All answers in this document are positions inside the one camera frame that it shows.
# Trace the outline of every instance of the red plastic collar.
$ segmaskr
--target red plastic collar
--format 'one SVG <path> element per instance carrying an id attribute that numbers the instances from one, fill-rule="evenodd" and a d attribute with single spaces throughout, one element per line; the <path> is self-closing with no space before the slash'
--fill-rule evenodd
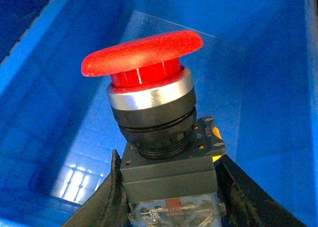
<path id="1" fill-rule="evenodd" d="M 203 46 L 199 34 L 184 30 L 147 37 L 89 54 L 84 76 L 111 75 L 115 88 L 153 84 L 182 71 L 179 57 Z"/>

